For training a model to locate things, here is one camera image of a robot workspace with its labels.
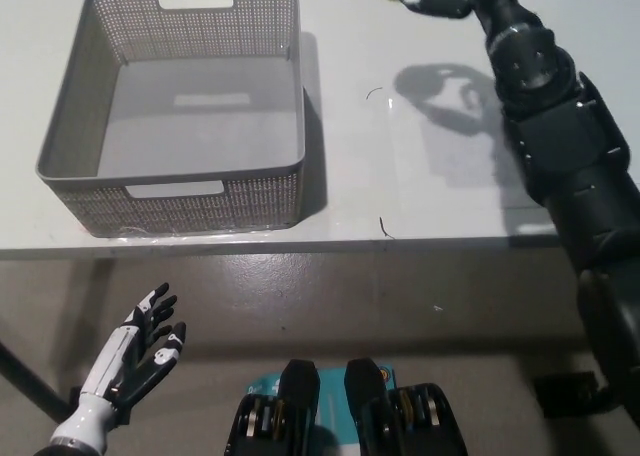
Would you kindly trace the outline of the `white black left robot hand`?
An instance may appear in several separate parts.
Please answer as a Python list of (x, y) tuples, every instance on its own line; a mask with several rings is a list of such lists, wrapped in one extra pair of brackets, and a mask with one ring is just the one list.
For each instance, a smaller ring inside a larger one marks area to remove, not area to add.
[(83, 384), (78, 408), (104, 408), (109, 418), (130, 413), (176, 366), (186, 324), (169, 324), (177, 297), (161, 284), (113, 330)]

